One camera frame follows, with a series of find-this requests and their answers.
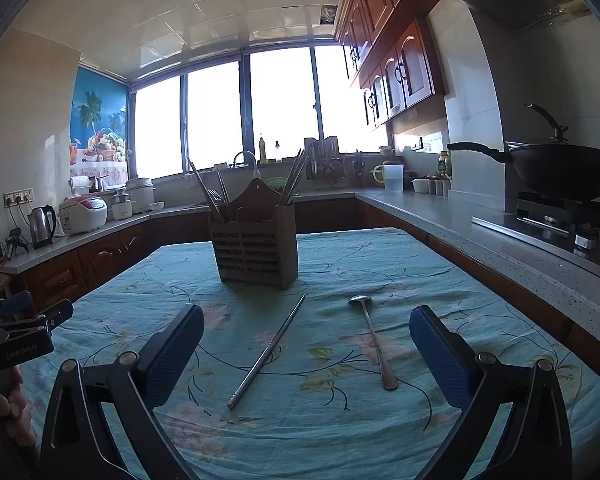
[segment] blue gripper pad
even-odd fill
[[[482,377],[475,352],[462,336],[449,332],[427,305],[411,311],[409,331],[446,402],[467,409]]]
[[[28,290],[23,290],[6,300],[0,302],[0,317],[6,318],[13,316],[17,312],[33,305],[33,298]]]
[[[149,410],[167,402],[205,331],[202,309],[187,304],[168,327],[151,336],[132,376]]]

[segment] faucet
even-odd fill
[[[251,155],[253,157],[253,167],[255,168],[253,170],[253,177],[254,178],[260,178],[260,170],[258,169],[258,161],[256,159],[256,156],[253,152],[250,152],[249,150],[242,150],[241,152],[238,152],[235,156],[234,156],[234,163],[231,165],[232,168],[235,168],[235,159],[238,158],[239,155],[242,155],[243,158],[245,158],[245,154],[249,153],[249,155]]]

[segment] black cable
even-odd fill
[[[13,225],[15,225],[16,227],[20,227],[17,223],[16,223],[16,219],[13,217],[13,213],[11,212],[11,206],[9,206],[9,214],[11,215],[11,220],[13,220]],[[29,245],[31,245],[31,242],[29,242],[29,240],[27,240],[25,238],[25,235],[22,234],[22,229],[20,229],[20,237]]]
[[[29,222],[27,222],[27,217],[24,216],[24,213],[22,212],[22,208],[20,207],[20,202],[18,202],[18,211],[20,211],[20,214],[22,215],[22,219],[24,220],[24,223],[30,227]]]

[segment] electric kettle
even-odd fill
[[[47,213],[51,213],[53,227],[49,225]],[[39,249],[40,247],[49,245],[53,241],[57,225],[58,218],[56,218],[56,212],[49,204],[44,207],[33,208],[29,215],[29,228],[31,230],[31,242],[33,243],[33,248]]]

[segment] wooden utensil holder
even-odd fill
[[[209,232],[223,282],[287,288],[298,277],[295,208],[293,204],[278,206],[279,199],[279,193],[254,179],[230,204],[237,221],[220,223],[209,215]],[[226,216],[226,208],[219,209]]]

